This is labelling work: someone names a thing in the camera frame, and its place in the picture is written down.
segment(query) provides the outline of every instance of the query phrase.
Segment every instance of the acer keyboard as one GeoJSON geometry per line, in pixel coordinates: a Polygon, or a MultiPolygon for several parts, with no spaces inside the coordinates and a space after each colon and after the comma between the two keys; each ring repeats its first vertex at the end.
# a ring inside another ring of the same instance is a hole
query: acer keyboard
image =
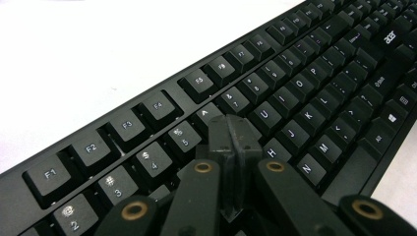
{"type": "Polygon", "coordinates": [[[1,174],[1,234],[91,234],[130,196],[163,201],[222,114],[330,205],[370,196],[417,118],[416,57],[414,1],[301,3],[1,174]]]}

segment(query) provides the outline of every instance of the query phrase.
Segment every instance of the keyboard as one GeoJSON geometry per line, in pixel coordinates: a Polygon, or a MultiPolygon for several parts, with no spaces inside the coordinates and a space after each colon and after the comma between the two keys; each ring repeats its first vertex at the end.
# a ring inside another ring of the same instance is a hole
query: keyboard
{"type": "Polygon", "coordinates": [[[416,120],[416,11],[396,0],[290,9],[3,173],[2,235],[89,234],[129,196],[163,199],[226,113],[324,201],[370,195],[416,120]]]}

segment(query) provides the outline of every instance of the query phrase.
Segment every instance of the acer logo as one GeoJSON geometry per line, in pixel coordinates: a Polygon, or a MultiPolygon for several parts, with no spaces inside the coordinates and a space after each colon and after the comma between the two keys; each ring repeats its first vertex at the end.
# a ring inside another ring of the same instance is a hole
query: acer logo
{"type": "Polygon", "coordinates": [[[385,38],[384,40],[386,41],[386,44],[390,44],[394,39],[395,39],[396,35],[395,33],[393,33],[393,31],[391,31],[385,38]]]}

